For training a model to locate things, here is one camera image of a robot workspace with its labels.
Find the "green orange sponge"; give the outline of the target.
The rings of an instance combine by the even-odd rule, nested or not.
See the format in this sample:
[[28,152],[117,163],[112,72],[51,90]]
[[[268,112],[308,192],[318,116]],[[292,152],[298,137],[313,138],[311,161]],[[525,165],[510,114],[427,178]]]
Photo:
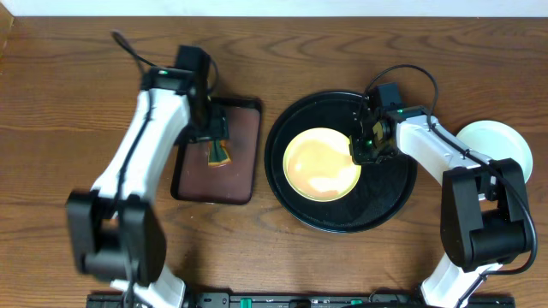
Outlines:
[[225,139],[214,139],[208,143],[208,166],[222,167],[232,162]]

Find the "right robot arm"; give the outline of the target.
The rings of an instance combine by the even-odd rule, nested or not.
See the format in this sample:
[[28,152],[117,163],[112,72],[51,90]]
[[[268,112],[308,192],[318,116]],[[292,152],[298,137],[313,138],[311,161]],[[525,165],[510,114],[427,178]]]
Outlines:
[[444,255],[420,285],[423,302],[462,307],[490,276],[518,275],[534,263],[539,243],[521,165],[466,147],[423,107],[378,108],[374,123],[350,137],[358,165],[398,155],[413,158],[441,186]]

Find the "light green plate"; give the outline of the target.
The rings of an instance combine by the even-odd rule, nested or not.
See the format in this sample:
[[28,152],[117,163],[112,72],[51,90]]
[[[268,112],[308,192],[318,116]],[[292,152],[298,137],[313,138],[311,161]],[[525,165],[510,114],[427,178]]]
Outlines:
[[533,155],[526,140],[514,128],[499,121],[475,121],[465,126],[456,137],[473,150],[495,160],[517,161],[525,182],[533,171]]

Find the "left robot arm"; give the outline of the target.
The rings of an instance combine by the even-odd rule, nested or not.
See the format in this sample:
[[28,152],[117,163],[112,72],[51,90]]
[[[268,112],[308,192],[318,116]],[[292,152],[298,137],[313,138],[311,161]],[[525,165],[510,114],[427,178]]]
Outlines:
[[148,307],[188,304],[185,282],[165,263],[167,242],[152,207],[178,141],[205,142],[209,167],[230,161],[225,116],[209,99],[209,71],[153,66],[144,73],[134,117],[109,166],[89,191],[69,194],[75,267],[122,290],[122,307],[135,299]]

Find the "yellow plate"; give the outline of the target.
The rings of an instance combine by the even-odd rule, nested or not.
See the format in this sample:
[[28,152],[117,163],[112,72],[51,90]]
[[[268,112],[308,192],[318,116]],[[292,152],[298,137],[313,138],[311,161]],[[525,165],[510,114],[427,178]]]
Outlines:
[[286,181],[299,195],[314,202],[346,196],[361,174],[349,146],[349,137],[331,128],[316,127],[297,134],[283,154]]

